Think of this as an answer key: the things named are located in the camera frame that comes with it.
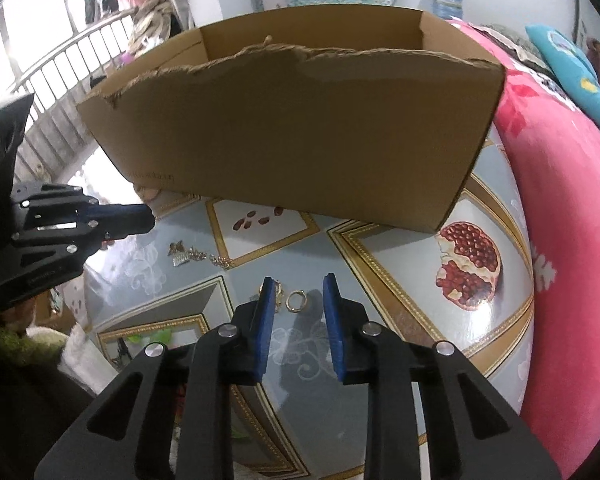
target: railing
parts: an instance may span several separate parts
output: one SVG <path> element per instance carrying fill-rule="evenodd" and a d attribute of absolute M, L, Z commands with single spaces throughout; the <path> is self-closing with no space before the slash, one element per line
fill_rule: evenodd
<path fill-rule="evenodd" d="M 88 133 L 76 132 L 81 129 L 76 102 L 88 90 L 89 76 L 104 75 L 104 67 L 126 50 L 132 14 L 133 10 L 116 13 L 72 37 L 26 70 L 8 89 L 35 94 L 24 142 L 18 150 L 17 182 L 41 174 L 57 176 L 87 145 Z"/>

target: cardboard box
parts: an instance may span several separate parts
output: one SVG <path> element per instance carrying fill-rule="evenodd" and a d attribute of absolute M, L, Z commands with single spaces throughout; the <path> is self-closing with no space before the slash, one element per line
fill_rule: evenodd
<path fill-rule="evenodd" d="M 78 110 L 134 184 L 435 232 L 504 79 L 426 12 L 289 7 L 176 36 Z"/>

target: metal bolt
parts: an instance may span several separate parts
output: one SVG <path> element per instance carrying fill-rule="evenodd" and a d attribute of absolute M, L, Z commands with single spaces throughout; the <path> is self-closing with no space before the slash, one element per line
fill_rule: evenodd
<path fill-rule="evenodd" d="M 238 327 L 231 323 L 220 325 L 218 329 L 220 337 L 235 337 L 238 335 Z"/>
<path fill-rule="evenodd" d="M 368 321 L 362 326 L 362 333 L 371 336 L 380 335 L 382 332 L 382 326 L 373 321 Z"/>
<path fill-rule="evenodd" d="M 164 346 L 160 343 L 151 343 L 147 348 L 144 349 L 144 353 L 149 357 L 158 357 L 164 352 Z"/>
<path fill-rule="evenodd" d="M 439 341 L 436 344 L 436 352 L 440 355 L 451 355 L 456 351 L 456 347 L 453 346 L 449 341 Z"/>

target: blue pillow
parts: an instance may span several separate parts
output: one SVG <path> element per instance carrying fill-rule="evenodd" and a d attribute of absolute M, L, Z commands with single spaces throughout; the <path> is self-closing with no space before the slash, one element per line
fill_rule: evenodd
<path fill-rule="evenodd" d="M 564 91 L 600 128 L 600 84 L 583 51 L 546 25 L 528 25 L 526 33 Z"/>

